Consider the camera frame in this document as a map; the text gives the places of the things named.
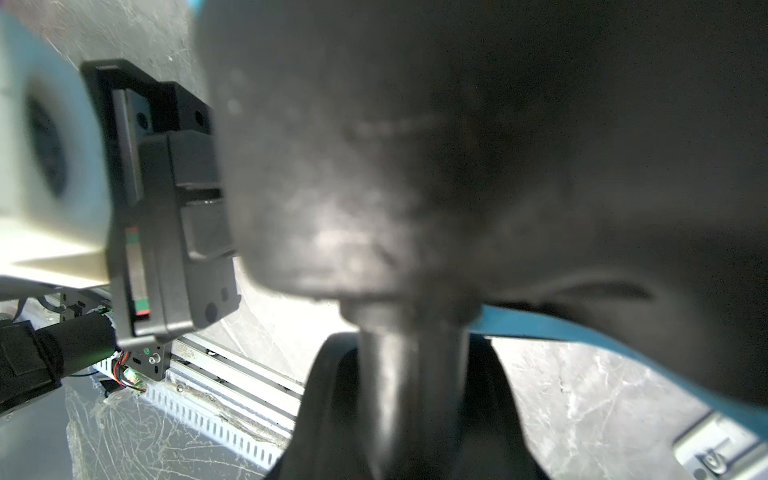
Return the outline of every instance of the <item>screw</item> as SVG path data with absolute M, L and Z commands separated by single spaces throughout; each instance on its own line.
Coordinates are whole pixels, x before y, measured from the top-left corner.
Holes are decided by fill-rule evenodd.
M 718 475 L 722 475 L 728 471 L 728 465 L 723 460 L 722 455 L 712 450 L 704 456 L 704 464 L 712 471 L 712 473 Z

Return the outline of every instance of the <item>metal rod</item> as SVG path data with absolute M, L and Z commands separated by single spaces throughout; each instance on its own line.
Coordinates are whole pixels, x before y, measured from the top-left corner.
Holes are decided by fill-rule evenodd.
M 358 426 L 373 477 L 447 477 L 461 438 L 466 322 L 401 303 L 343 311 L 361 327 Z

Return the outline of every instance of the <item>black rubber base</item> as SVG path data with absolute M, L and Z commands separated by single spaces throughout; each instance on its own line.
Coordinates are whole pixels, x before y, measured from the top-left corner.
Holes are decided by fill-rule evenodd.
M 315 359 L 296 431 L 268 479 L 373 478 L 357 426 L 357 335 L 331 336 Z M 525 447 L 509 384 L 491 343 L 470 341 L 461 447 L 448 478 L 545 480 Z M 418 452 L 412 455 L 418 458 Z M 418 460 L 403 478 L 439 478 Z

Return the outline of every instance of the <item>white cylindrical component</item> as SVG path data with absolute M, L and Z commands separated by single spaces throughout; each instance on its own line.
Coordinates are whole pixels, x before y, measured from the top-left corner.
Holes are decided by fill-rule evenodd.
M 0 274 L 109 282 L 104 145 L 77 69 L 0 10 Z

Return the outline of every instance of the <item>blue strap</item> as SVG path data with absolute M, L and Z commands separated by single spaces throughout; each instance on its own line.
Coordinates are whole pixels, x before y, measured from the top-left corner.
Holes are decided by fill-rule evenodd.
M 768 439 L 768 410 L 728 399 L 672 373 L 655 361 L 611 337 L 567 320 L 537 313 L 484 306 L 480 318 L 470 326 L 473 333 L 581 342 L 599 346 L 637 360 L 675 382 L 702 402 L 736 420 L 763 439 Z
M 203 6 L 205 0 L 187 0 L 187 4 L 192 9 L 192 12 L 198 13 Z

